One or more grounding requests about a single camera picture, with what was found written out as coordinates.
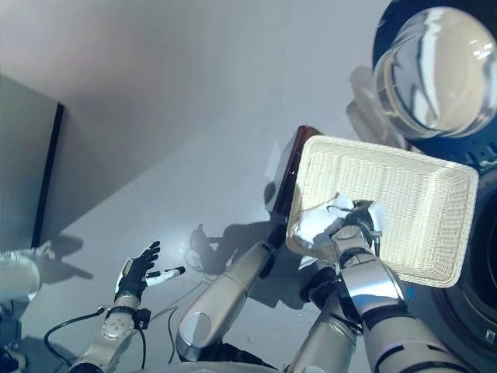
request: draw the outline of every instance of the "gray floor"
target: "gray floor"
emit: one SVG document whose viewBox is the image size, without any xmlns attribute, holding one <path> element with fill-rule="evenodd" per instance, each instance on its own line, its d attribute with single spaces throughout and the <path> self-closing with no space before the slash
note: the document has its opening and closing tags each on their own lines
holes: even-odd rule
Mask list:
<svg viewBox="0 0 497 373">
<path fill-rule="evenodd" d="M 222 250 L 264 236 L 264 189 L 297 126 L 355 138 L 348 78 L 370 63 L 387 3 L 4 0 L 2 73 L 67 107 L 45 226 L 57 257 L 23 315 L 27 348 L 110 303 L 124 260 L 155 239 L 160 267 L 187 273 L 146 291 L 154 313 L 219 273 Z M 296 298 L 298 258 L 280 260 L 227 335 L 278 368 L 317 315 Z M 175 326 L 204 286 L 180 302 Z M 99 323 L 53 339 L 80 354 Z M 147 337 L 148 367 L 160 368 L 172 348 L 167 315 Z M 137 338 L 118 371 L 140 359 Z M 350 371 L 367 369 L 360 343 Z"/>
</svg>

